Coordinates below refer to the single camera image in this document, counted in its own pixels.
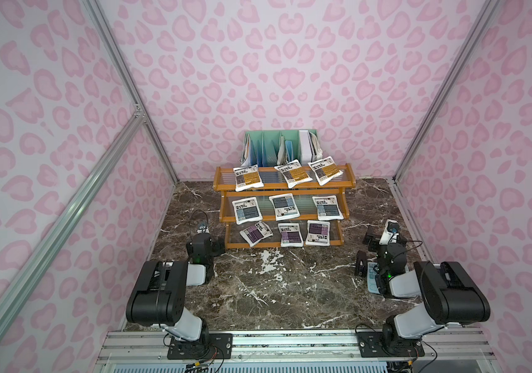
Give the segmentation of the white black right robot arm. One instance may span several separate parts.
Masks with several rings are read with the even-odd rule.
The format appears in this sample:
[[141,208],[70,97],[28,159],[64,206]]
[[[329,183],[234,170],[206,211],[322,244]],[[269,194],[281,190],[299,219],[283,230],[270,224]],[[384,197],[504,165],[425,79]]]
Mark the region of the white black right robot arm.
[[385,299],[419,297],[422,301],[407,312],[389,316],[381,331],[358,332],[363,357],[423,356],[425,335],[449,324],[466,326],[489,320],[490,303],[461,264],[417,261],[408,270],[408,242],[397,233],[368,233],[363,243],[376,254],[376,260],[368,262],[367,253],[359,251],[355,275],[367,279],[371,293]]

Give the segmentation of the blue coffee bag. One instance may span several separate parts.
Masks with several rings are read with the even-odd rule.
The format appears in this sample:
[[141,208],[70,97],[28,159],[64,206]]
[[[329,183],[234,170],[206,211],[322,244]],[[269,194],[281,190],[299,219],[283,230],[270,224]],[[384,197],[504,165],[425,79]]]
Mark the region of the blue coffee bag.
[[317,209],[318,220],[333,221],[344,219],[336,196],[313,196],[312,199]]
[[256,197],[244,198],[232,202],[236,224],[259,222],[263,219]]
[[269,197],[269,200],[272,202],[277,222],[300,217],[293,194],[279,194]]

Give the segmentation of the plain white bag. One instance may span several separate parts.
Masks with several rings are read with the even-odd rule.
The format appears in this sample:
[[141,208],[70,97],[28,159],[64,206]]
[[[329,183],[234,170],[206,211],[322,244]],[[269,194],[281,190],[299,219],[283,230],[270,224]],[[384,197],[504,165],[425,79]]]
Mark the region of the plain white bag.
[[263,239],[273,236],[271,228],[264,222],[256,222],[240,231],[241,237],[250,247],[255,247]]

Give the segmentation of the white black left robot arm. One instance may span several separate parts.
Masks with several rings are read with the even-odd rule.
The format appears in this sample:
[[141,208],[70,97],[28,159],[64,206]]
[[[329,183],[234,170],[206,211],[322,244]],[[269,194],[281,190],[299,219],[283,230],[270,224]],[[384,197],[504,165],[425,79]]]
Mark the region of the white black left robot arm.
[[197,233],[186,244],[188,259],[145,262],[126,305],[127,321],[161,327],[178,342],[208,345],[208,326],[185,308],[185,295],[189,287],[210,283],[214,259],[225,249],[223,238]]

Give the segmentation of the yellow coffee bag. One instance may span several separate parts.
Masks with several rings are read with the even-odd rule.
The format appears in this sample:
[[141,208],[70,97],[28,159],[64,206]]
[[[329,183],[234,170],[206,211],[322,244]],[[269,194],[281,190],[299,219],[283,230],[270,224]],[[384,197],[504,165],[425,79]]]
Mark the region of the yellow coffee bag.
[[313,178],[303,169],[300,161],[295,159],[285,165],[276,166],[275,169],[280,172],[287,183],[289,189],[292,189],[302,183],[309,183]]
[[309,167],[313,171],[317,183],[323,186],[329,183],[336,177],[340,177],[343,171],[339,168],[331,156],[309,163]]
[[233,169],[233,174],[235,176],[236,192],[262,188],[264,186],[258,166],[237,167]]

